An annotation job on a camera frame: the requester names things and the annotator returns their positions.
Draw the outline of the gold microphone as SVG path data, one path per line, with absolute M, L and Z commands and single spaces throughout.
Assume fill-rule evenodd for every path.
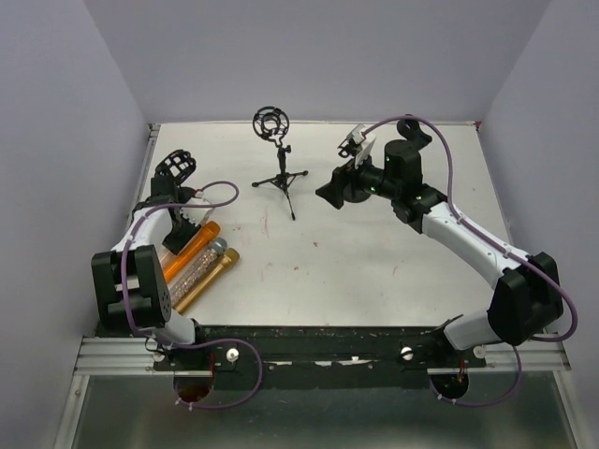
M 216 261 L 213 268 L 197 282 L 174 306 L 179 314 L 184 314 L 219 278 L 232 269 L 240 260 L 240 254 L 233 248 L 228 248 Z

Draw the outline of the orange microphone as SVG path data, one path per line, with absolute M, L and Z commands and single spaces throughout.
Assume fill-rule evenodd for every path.
M 163 270 L 166 283 L 172 282 L 182 269 L 185 268 L 212 239 L 219 235 L 220 231 L 220 225 L 214 221 L 209 221 L 202 226 L 182 252 L 176 254 L 177 257 L 165 270 Z

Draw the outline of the glitter silver-head microphone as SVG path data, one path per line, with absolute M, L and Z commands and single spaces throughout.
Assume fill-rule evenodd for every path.
M 225 239 L 215 238 L 203 248 L 178 281 L 169 288 L 172 306 L 183 297 L 208 273 L 216 260 L 225 252 L 228 245 Z

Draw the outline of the black round-base shock-mount stand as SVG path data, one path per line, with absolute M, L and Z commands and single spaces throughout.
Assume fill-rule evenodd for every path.
M 155 176 L 166 177 L 181 186 L 197 168 L 197 161 L 192 154 L 183 149 L 169 153 L 154 170 Z

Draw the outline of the black tripod microphone stand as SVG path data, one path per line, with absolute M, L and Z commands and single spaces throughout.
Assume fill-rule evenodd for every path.
M 275 106 L 265 106 L 256 111 L 252 120 L 252 127 L 254 133 L 262 140 L 272 143 L 276 150 L 276 157 L 278 161 L 279 172 L 270 178 L 266 178 L 262 181 L 253 181 L 252 186 L 257 188 L 264 184 L 271 184 L 278 190 L 280 190 L 288 203 L 291 220 L 296 220 L 296 214 L 293 209 L 291 197 L 289 194 L 289 187 L 293 184 L 298 177 L 307 177 L 309 175 L 308 170 L 299 172 L 289 172 L 287 170 L 286 159 L 291 153 L 292 148 L 290 145 L 284 144 L 284 138 L 289 131 L 290 121 L 288 115 L 280 108 Z

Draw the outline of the black round-base clip stand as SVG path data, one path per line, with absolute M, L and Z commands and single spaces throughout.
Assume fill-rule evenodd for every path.
M 371 195 L 356 186 L 357 175 L 355 163 L 359 146 L 352 138 L 346 138 L 339 146 L 339 149 L 338 155 L 344 159 L 348 158 L 348 161 L 343 165 L 343 201 L 353 204 L 365 202 Z

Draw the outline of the black round-base orange-mic stand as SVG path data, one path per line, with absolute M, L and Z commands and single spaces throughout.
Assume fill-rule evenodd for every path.
M 397 122 L 396 127 L 398 133 L 417 151 L 422 150 L 432 142 L 432 137 L 421 129 L 418 120 L 401 119 Z

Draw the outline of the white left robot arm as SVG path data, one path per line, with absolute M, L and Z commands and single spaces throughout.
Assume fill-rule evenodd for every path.
M 196 325 L 172 309 L 168 282 L 158 256 L 162 247 L 178 254 L 200 229 L 182 214 L 195 195 L 184 175 L 157 174 L 150 195 L 133 210 L 123 238 L 91 261 L 101 326 L 118 334 L 144 334 L 177 344 L 176 359 L 198 369 L 208 355 L 196 339 Z

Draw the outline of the pink beige microphone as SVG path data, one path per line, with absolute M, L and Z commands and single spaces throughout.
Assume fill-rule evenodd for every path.
M 158 251 L 158 260 L 160 263 L 161 269 L 165 270 L 172 261 L 177 257 L 177 255 L 171 252 L 168 248 L 162 246 Z

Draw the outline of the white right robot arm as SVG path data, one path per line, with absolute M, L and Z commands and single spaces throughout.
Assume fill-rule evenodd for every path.
M 446 196 L 424 183 L 419 152 L 429 143 L 429 138 L 391 140 L 385 145 L 382 167 L 349 143 L 340 151 L 347 163 L 336 167 L 330 181 L 315 193 L 335 209 L 370 196 L 389 200 L 400 221 L 441 243 L 489 284 L 493 291 L 489 307 L 444 324 L 444 335 L 431 342 L 432 359 L 449 367 L 476 345 L 522 344 L 560 318 L 563 304 L 549 285 L 558 279 L 551 256 L 512 250 L 480 226 L 468 228 Z

